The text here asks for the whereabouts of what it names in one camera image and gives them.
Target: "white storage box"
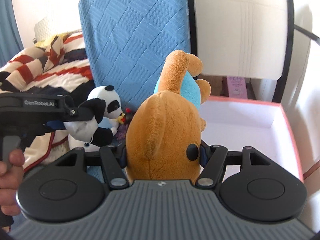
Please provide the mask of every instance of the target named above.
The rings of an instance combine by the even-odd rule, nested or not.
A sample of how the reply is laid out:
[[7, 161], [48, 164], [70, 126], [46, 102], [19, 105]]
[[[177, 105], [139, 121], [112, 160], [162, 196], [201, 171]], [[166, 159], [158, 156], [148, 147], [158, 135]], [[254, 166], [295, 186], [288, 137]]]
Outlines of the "white storage box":
[[[211, 96], [200, 107], [207, 125], [202, 140], [230, 151], [252, 146], [303, 181], [299, 153], [280, 104]], [[225, 178], [240, 167], [227, 167]]]

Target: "brown teddy bear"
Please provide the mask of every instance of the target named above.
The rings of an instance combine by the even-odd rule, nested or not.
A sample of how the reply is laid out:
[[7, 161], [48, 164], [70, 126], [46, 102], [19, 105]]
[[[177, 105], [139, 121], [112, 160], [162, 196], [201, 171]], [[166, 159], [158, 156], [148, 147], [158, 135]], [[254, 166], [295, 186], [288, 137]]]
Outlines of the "brown teddy bear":
[[[196, 106], [180, 95], [187, 73], [201, 73], [202, 62], [176, 50], [165, 61], [158, 92], [146, 99], [134, 115], [126, 135], [128, 179], [190, 179], [200, 174], [199, 149], [206, 122]], [[201, 104], [211, 92], [205, 80], [196, 80]]]

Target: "logo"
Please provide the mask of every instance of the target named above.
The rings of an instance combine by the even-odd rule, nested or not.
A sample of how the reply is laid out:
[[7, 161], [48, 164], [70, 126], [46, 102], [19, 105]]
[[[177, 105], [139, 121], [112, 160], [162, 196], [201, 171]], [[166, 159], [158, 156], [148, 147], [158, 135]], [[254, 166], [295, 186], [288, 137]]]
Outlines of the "logo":
[[24, 100], [24, 104], [27, 106], [55, 106], [54, 102], [50, 101], [28, 101]]
[[160, 186], [160, 187], [163, 187], [163, 186], [166, 185], [166, 183], [165, 183], [164, 181], [158, 182], [157, 184], [158, 184], [158, 186]]

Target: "panda head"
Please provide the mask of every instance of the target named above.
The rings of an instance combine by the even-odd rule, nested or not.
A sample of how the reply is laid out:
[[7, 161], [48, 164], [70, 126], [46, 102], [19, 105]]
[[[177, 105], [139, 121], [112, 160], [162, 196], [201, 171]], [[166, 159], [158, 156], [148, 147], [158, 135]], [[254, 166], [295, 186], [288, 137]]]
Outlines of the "panda head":
[[90, 92], [88, 100], [93, 98], [100, 98], [106, 102], [104, 117], [116, 119], [122, 113], [120, 97], [113, 86], [96, 87]]

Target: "blue curtain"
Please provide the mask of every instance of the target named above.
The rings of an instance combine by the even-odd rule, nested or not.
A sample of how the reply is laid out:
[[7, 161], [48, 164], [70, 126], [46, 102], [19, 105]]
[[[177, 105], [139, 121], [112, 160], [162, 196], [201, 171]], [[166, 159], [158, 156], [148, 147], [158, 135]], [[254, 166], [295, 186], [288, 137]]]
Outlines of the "blue curtain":
[[23, 50], [12, 0], [0, 0], [0, 67]]

